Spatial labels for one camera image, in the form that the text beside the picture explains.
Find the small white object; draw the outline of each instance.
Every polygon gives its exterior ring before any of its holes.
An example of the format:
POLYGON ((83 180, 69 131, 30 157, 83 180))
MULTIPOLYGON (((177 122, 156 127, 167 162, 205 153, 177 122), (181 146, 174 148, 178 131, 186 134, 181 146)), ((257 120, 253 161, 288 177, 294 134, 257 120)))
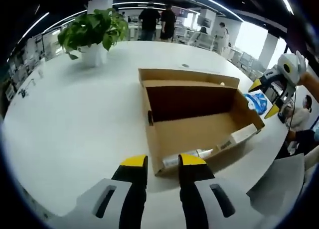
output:
MULTIPOLYGON (((196 150, 192 150, 189 152, 185 152, 184 154, 199 157, 201 159, 206 159, 212 153, 212 151, 213 151, 213 149, 209 149, 209 150, 196 149, 196 150)), ((172 156, 168 156, 168 157, 164 158, 163 159, 164 167, 169 168, 172 166, 177 166, 178 165, 178 155, 179 154, 174 154, 172 156)))
POLYGON ((80 51, 82 52, 82 62, 87 67, 99 67, 106 63, 107 51, 101 43, 92 44, 91 47, 82 46, 80 51))

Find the potted plant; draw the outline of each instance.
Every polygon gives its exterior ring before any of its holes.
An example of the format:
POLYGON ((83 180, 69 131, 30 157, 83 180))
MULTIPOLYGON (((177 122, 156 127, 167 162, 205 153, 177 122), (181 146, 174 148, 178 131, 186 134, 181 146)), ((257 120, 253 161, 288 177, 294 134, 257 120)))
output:
POLYGON ((97 67, 106 60, 103 47, 109 51, 112 45, 123 40, 128 32, 128 23, 113 8, 94 10, 84 14, 58 35, 59 44, 72 60, 77 59, 71 51, 82 53, 82 61, 89 67, 97 67))

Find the person in white shirt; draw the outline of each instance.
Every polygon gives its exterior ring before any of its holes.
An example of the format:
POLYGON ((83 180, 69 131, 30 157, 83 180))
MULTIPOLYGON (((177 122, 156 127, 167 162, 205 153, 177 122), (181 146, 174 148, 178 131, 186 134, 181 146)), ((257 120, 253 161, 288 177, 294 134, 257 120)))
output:
POLYGON ((226 28, 225 23, 221 22, 219 26, 220 26, 220 29, 217 31, 217 35, 216 35, 216 41, 218 43, 217 53, 223 56, 225 49, 228 48, 229 32, 228 32, 228 29, 226 28))
POLYGON ((290 129, 292 131, 301 131, 304 130, 306 127, 306 124, 309 120, 310 113, 312 111, 311 106, 313 104, 313 100, 311 96, 306 95, 306 97, 303 100, 303 108, 296 109, 296 112, 294 113, 293 117, 289 117, 286 121, 286 125, 289 127, 290 123, 290 129))

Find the white plant pot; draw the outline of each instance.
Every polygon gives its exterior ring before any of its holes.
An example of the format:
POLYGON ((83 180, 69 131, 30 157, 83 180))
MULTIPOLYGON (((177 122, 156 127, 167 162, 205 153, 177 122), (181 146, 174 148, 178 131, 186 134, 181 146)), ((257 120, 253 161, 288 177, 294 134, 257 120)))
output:
POLYGON ((92 44, 91 47, 81 46, 82 62, 87 67, 99 67, 106 63, 107 50, 100 44, 92 44))

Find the person in black shirt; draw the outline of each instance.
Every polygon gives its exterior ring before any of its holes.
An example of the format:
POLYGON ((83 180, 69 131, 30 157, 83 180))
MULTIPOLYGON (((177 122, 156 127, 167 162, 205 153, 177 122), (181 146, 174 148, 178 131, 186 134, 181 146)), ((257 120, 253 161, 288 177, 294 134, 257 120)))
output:
POLYGON ((174 24, 176 22, 175 13, 171 10, 171 4, 166 5, 166 10, 161 13, 161 33, 162 41, 168 41, 174 35, 174 24))
POLYGON ((149 2, 148 8, 144 9, 139 20, 142 21, 141 41, 152 41, 156 30, 156 23, 160 19, 160 14, 153 8, 154 3, 149 2))

